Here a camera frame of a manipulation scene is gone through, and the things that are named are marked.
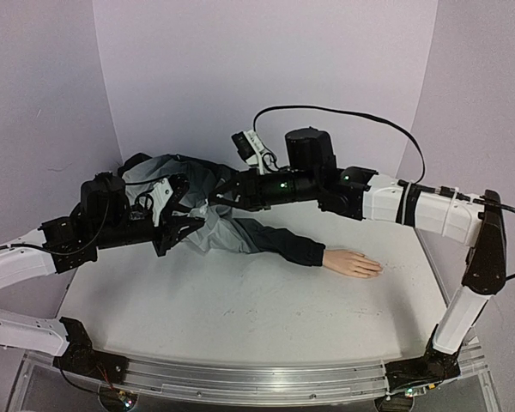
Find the mannequin hand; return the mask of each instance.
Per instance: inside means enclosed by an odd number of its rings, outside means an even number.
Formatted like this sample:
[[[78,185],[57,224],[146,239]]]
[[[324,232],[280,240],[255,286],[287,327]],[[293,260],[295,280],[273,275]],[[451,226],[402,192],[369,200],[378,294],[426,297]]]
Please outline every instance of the mannequin hand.
[[[352,277],[376,277],[382,271],[378,262],[356,251],[324,251],[323,266]]]

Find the gray wall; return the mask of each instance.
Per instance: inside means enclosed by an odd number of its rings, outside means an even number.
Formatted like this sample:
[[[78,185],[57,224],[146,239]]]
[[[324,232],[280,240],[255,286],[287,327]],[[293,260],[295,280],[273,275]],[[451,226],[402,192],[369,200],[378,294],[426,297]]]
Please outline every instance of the gray wall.
[[[0,243],[66,215],[120,154],[91,0],[0,1]],[[54,316],[69,276],[0,291],[0,307]],[[0,348],[0,411],[19,365]]]
[[[230,136],[277,104],[374,112],[410,127],[437,0],[95,0],[106,91],[124,158],[137,151],[245,167]],[[286,132],[332,135],[341,165],[397,172],[404,137],[385,126],[299,111],[260,119],[286,161]]]
[[[441,1],[413,132],[426,183],[491,188],[515,205],[515,1]],[[399,175],[417,176],[408,146]],[[508,269],[515,271],[515,217],[506,215]],[[463,273],[466,250],[424,234],[446,286]],[[478,332],[505,411],[515,411],[515,281],[487,306]]]

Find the jacket sleeve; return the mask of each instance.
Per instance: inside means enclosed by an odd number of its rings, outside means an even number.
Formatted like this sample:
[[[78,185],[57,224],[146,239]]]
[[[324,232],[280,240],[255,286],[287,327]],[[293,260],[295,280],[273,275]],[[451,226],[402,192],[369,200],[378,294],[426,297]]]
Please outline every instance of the jacket sleeve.
[[[233,219],[253,243],[252,251],[272,251],[302,266],[322,266],[325,245],[286,228],[263,226],[255,219]]]

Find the gray fabric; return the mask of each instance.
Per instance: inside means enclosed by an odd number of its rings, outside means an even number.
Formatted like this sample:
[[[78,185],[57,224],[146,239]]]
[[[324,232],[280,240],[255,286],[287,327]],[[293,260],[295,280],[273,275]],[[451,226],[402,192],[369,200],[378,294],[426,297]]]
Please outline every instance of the gray fabric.
[[[140,182],[163,175],[184,174],[190,189],[181,204],[191,208],[189,216],[202,217],[206,223],[185,238],[202,251],[224,249],[228,251],[255,253],[257,247],[244,230],[232,219],[232,210],[224,205],[208,205],[208,194],[218,185],[229,180],[236,171],[207,161],[188,158],[179,154],[165,154],[144,161],[126,171],[122,178],[129,182]],[[153,184],[126,186],[126,195],[133,203],[136,196],[152,188]]]

